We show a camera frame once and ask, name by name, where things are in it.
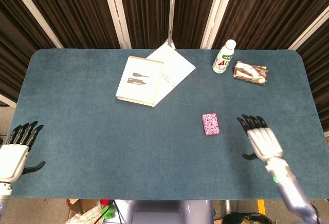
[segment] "green object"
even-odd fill
[[[107,220],[113,218],[114,212],[115,212],[115,207],[113,205],[111,207],[107,205],[101,210],[101,215],[105,213],[103,217],[104,220]]]
[[[274,180],[275,183],[279,183],[279,180],[278,180],[277,176],[273,176],[273,180]]]

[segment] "book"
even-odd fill
[[[116,97],[154,107],[163,67],[159,60],[129,56]]]
[[[164,62],[163,73],[161,75],[159,89],[155,98],[155,105],[195,69],[193,64],[168,44],[163,44],[150,54],[147,59]]]

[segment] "black bag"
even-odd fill
[[[223,224],[241,224],[243,220],[254,220],[259,224],[274,224],[273,221],[261,213],[231,213],[224,217]]]

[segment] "white bottle cap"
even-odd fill
[[[235,40],[227,40],[225,47],[227,47],[228,49],[234,49],[236,47],[236,42]]]

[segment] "floor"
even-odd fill
[[[0,135],[6,135],[14,114],[11,107],[0,107]],[[312,200],[323,220],[329,223],[329,202],[325,200]],[[214,219],[221,219],[225,215],[225,202],[213,201],[215,209]],[[232,211],[258,212],[257,200],[233,200]],[[287,211],[282,201],[265,200],[266,215],[280,224],[293,223],[299,220]],[[14,199],[9,201],[1,224],[63,224],[67,218],[68,210],[65,199]]]

